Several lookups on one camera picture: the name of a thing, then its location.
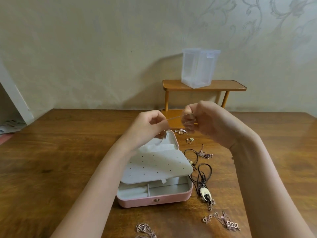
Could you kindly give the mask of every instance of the clear plastic container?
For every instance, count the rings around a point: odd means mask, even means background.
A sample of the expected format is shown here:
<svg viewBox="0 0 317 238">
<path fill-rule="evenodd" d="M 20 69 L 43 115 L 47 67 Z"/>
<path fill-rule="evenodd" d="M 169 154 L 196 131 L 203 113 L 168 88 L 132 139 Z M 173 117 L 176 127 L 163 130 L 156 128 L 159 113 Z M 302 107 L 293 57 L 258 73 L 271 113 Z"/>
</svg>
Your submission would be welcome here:
<svg viewBox="0 0 317 238">
<path fill-rule="evenodd" d="M 191 88 L 211 84 L 220 50 L 201 48 L 183 49 L 182 83 Z"/>
</svg>

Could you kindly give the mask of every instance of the jewelry box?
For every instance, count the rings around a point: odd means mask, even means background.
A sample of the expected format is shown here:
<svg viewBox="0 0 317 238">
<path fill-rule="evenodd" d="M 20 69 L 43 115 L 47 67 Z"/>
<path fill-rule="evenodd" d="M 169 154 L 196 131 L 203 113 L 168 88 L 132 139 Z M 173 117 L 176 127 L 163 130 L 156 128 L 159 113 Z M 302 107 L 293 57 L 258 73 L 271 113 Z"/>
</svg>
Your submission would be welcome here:
<svg viewBox="0 0 317 238">
<path fill-rule="evenodd" d="M 191 164 L 179 150 L 176 136 L 153 138 L 137 150 L 128 162 L 117 192 L 124 208 L 188 200 L 193 184 L 188 177 Z"/>
</svg>

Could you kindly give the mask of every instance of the person's right hand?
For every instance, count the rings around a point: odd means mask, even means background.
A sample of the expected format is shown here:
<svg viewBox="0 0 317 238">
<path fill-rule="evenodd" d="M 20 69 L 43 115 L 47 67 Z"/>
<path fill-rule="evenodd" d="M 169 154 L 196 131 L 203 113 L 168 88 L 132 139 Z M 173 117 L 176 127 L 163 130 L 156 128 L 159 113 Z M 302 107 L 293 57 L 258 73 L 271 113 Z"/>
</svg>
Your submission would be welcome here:
<svg viewBox="0 0 317 238">
<path fill-rule="evenodd" d="M 213 102 L 190 104 L 183 110 L 183 115 L 182 124 L 187 132 L 199 131 L 226 148 L 231 148 L 239 138 L 257 135 L 242 121 Z"/>
</svg>

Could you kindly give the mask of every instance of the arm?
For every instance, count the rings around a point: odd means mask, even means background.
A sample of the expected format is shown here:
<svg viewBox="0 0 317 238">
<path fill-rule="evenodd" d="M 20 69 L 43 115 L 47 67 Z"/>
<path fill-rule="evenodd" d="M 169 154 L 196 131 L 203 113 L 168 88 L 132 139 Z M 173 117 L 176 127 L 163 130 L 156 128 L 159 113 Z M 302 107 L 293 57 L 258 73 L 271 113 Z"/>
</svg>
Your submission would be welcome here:
<svg viewBox="0 0 317 238">
<path fill-rule="evenodd" d="M 191 104 L 184 114 L 191 114 L 182 118 L 188 132 L 200 131 L 231 151 L 252 237 L 314 237 L 254 131 L 215 103 Z"/>
<path fill-rule="evenodd" d="M 168 122 L 158 110 L 140 113 L 100 162 L 51 238 L 100 238 L 133 151 L 165 129 Z"/>
</svg>

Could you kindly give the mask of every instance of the floral wall pattern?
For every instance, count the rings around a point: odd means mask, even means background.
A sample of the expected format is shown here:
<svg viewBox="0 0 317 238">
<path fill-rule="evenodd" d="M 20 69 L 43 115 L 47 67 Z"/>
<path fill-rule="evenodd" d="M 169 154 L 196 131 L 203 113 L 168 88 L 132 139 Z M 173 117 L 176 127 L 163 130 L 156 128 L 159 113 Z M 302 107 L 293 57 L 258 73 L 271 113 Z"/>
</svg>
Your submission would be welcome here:
<svg viewBox="0 0 317 238">
<path fill-rule="evenodd" d="M 3 0 L 0 56 L 34 116 L 162 108 L 182 48 L 220 49 L 232 111 L 317 116 L 317 0 Z M 171 107 L 217 94 L 172 93 Z"/>
</svg>

